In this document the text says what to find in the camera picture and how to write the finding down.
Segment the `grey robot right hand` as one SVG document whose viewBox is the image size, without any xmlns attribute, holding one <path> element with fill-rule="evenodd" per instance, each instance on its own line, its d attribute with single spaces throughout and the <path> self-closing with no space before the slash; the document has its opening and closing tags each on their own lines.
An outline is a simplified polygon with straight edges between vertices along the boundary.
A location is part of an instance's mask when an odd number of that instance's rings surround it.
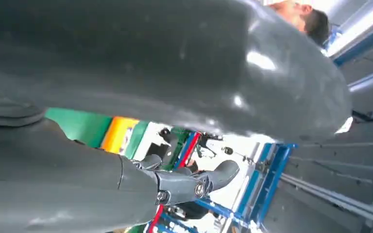
<svg viewBox="0 0 373 233">
<path fill-rule="evenodd" d="M 225 187 L 68 139 L 68 108 L 287 142 L 332 137 L 351 97 L 307 35 L 252 0 L 0 0 L 0 233 L 104 233 Z"/>
</svg>

